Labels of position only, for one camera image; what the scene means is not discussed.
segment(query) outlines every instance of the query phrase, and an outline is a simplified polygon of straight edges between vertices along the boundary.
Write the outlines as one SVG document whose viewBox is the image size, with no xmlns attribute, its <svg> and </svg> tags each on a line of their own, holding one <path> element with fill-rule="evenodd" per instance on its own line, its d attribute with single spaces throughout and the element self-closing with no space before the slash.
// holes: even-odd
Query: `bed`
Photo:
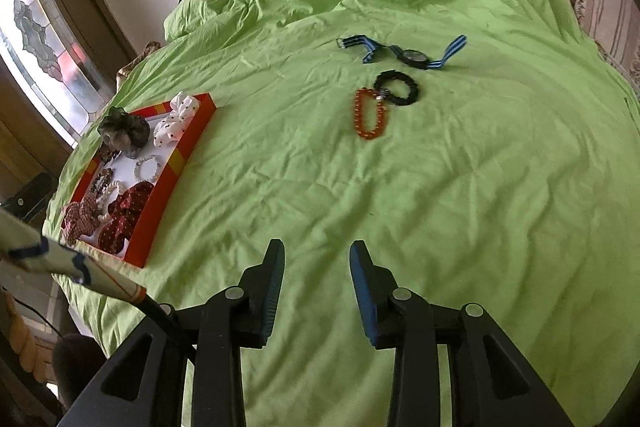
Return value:
<svg viewBox="0 0 640 427">
<path fill-rule="evenodd" d="M 145 268 L 103 260 L 180 309 L 283 240 L 273 336 L 242 353 L 248 425 L 385 425 L 393 353 L 362 333 L 355 239 L 428 301 L 481 303 L 577 426 L 603 418 L 638 363 L 640 113 L 568 0 L 184 0 L 164 27 L 169 44 L 112 104 L 185 90 L 219 108 Z M 353 34 L 434 58 L 459 34 L 468 44 L 443 70 L 418 71 L 391 54 L 364 65 L 363 49 L 336 46 Z M 390 69 L 410 74 L 420 99 L 362 140 L 355 91 Z M 60 237 L 99 141 L 92 129 L 69 159 L 47 235 Z M 60 283 L 109 354 L 140 321 Z M 185 425 L 189 415 L 186 393 Z"/>
</svg>

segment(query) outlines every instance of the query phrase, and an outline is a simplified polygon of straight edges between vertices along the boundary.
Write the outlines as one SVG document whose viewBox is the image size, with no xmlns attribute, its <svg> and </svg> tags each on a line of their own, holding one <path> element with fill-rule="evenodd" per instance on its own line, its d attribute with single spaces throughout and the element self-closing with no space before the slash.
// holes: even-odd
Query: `metal bolt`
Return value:
<svg viewBox="0 0 640 427">
<path fill-rule="evenodd" d="M 230 301 L 235 301 L 244 295 L 244 290 L 240 286 L 231 286 L 225 291 L 225 297 Z"/>
<path fill-rule="evenodd" d="M 482 306 L 480 304 L 471 303 L 465 306 L 465 312 L 467 315 L 471 317 L 481 317 L 484 313 Z"/>
<path fill-rule="evenodd" d="M 396 288 L 391 295 L 397 301 L 408 301 L 411 298 L 411 291 L 407 288 Z"/>
</svg>

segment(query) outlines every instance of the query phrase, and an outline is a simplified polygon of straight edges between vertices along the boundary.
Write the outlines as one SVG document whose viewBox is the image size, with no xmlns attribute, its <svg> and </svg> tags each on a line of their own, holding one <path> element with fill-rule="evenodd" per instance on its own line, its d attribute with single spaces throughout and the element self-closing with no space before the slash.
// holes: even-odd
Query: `window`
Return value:
<svg viewBox="0 0 640 427">
<path fill-rule="evenodd" d="M 71 146 L 114 95 L 54 0 L 0 0 L 0 56 L 34 107 Z"/>
</svg>

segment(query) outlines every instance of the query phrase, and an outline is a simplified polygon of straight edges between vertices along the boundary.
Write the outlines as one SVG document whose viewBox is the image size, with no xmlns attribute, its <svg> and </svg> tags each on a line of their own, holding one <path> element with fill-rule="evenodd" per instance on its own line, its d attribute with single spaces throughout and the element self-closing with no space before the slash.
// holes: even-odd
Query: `black beaded bracelet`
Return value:
<svg viewBox="0 0 640 427">
<path fill-rule="evenodd" d="M 402 98 L 401 96 L 394 95 L 391 91 L 384 87 L 389 81 L 392 80 L 400 80 L 404 82 L 407 86 L 409 86 L 409 95 L 406 98 Z M 415 80 L 412 79 L 408 74 L 401 73 L 400 71 L 390 70 L 383 71 L 376 77 L 376 81 L 373 84 L 373 89 L 376 91 L 378 96 L 377 99 L 388 100 L 389 102 L 395 105 L 411 105 L 416 100 L 418 100 L 418 95 L 420 94 L 420 90 L 418 89 L 418 84 L 415 83 Z"/>
</svg>

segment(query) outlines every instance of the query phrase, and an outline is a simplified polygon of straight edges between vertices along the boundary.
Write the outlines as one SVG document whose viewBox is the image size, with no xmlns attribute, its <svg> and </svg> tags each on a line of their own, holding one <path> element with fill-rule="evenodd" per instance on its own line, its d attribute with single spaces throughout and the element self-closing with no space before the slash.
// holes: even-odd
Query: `box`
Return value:
<svg viewBox="0 0 640 427">
<path fill-rule="evenodd" d="M 166 163 L 164 164 L 164 166 L 162 166 L 162 171 L 158 177 L 158 180 L 156 181 L 156 185 L 151 191 L 151 194 L 149 195 L 149 198 L 144 208 L 142 209 L 140 218 L 138 219 L 138 222 L 133 229 L 129 244 L 127 245 L 127 241 L 125 241 L 125 248 L 123 249 L 124 255 L 116 256 L 118 259 L 122 259 L 126 263 L 132 264 L 133 266 L 137 266 L 139 268 L 145 266 L 146 258 L 151 249 L 151 243 L 153 242 L 154 236 L 156 235 L 158 224 L 160 223 L 164 208 L 169 201 L 169 197 L 174 190 L 175 184 L 177 183 L 178 178 L 180 177 L 180 174 L 184 169 L 184 165 L 191 155 L 191 152 L 193 151 L 196 142 L 200 137 L 200 134 L 202 134 L 202 131 L 204 131 L 204 128 L 207 126 L 207 123 L 209 123 L 209 120 L 216 110 L 216 105 L 213 103 L 213 100 L 211 100 L 209 94 L 198 94 L 195 96 L 195 98 L 200 102 L 200 107 L 196 111 L 196 114 L 193 116 L 193 120 L 191 120 L 180 140 L 178 140 L 177 142 L 171 142 L 170 144 L 161 148 L 153 147 L 153 130 L 156 126 L 156 123 L 166 115 L 168 115 L 169 112 L 171 112 L 169 102 L 159 103 L 157 105 L 145 107 L 132 112 L 132 114 L 142 116 L 143 118 L 145 118 L 145 120 L 149 121 L 151 127 L 151 136 L 149 142 L 140 152 L 140 157 L 145 156 L 145 150 L 150 145 L 151 148 L 154 149 L 155 154 L 166 158 Z M 135 160 L 123 158 L 124 155 L 120 155 L 120 157 L 114 161 L 114 166 L 117 162 L 125 160 L 135 164 Z M 100 159 L 98 158 L 96 152 L 96 155 L 91 159 L 84 171 L 84 174 L 80 178 L 78 186 L 76 187 L 76 190 L 71 197 L 71 201 L 82 200 L 87 189 L 90 187 L 94 176 L 102 168 L 103 165 L 100 162 Z M 114 192 L 110 196 L 110 201 L 113 201 L 116 196 L 117 192 Z M 81 235 L 78 241 L 82 241 L 88 245 L 91 245 L 91 247 L 93 248 L 97 248 L 97 237 L 101 229 L 102 225 L 98 227 L 97 232 L 94 233 L 92 238 Z M 111 253 L 104 253 L 114 257 L 114 255 Z"/>
</svg>

